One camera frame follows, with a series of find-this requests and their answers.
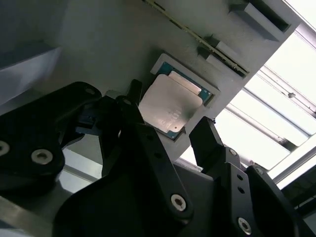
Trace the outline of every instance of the hole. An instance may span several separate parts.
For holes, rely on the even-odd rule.
[[[157,157],[159,159],[162,157],[162,155],[160,153],[158,153],[158,152],[155,152],[154,155],[155,155],[155,157]]]
[[[242,223],[242,227],[244,227],[245,230],[249,230],[249,227],[245,223]]]
[[[174,201],[177,205],[182,206],[182,201],[180,199],[175,199]]]
[[[154,137],[152,135],[147,135],[146,136],[148,140],[153,141]]]
[[[238,174],[237,175],[238,179],[243,180],[243,178]]]
[[[241,187],[238,187],[239,192],[241,192],[242,194],[245,193],[244,189],[242,189]]]
[[[38,157],[38,158],[42,158],[42,159],[47,159],[47,155],[46,155],[45,153],[43,153],[43,152],[39,153],[39,154],[37,155],[37,157]]]

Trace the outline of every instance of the screw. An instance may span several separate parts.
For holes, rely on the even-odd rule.
[[[238,218],[238,225],[242,229],[242,231],[244,231],[244,233],[246,235],[248,235],[248,236],[251,235],[251,227],[245,219],[239,217]]]
[[[123,102],[128,104],[128,105],[131,105],[132,103],[128,100],[128,99],[123,99]]]
[[[178,211],[184,211],[187,208],[186,201],[178,194],[171,196],[171,203]]]
[[[263,170],[260,169],[259,167],[256,167],[256,170],[258,171],[259,174],[264,174]]]
[[[229,149],[229,152],[235,157],[237,156],[237,152],[235,152],[233,149]]]
[[[10,146],[4,141],[0,141],[0,157],[7,154],[10,151]]]
[[[86,89],[85,89],[85,92],[87,92],[87,93],[89,93],[89,94],[91,94],[91,95],[94,95],[94,94],[95,94],[95,91],[92,90],[91,88],[86,88]]]
[[[37,164],[48,164],[53,160],[53,154],[46,149],[38,149],[31,154],[32,161]]]

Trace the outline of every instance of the black mechanical bracket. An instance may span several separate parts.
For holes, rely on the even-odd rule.
[[[62,149],[99,137],[102,178],[59,209],[56,237],[314,237],[268,174],[247,169],[209,118],[190,134],[196,172],[170,161],[138,110],[142,84],[126,96],[101,96],[76,82],[0,117],[0,192],[51,190],[65,165]]]

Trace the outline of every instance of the slot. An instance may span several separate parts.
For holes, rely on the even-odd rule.
[[[287,24],[279,15],[277,15],[266,3],[262,0],[248,0],[258,11],[268,18],[279,30],[285,32],[289,28]]]

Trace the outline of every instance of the metal plate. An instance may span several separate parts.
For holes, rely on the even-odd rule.
[[[159,75],[139,105],[146,122],[159,130],[179,132],[202,99],[166,75]]]

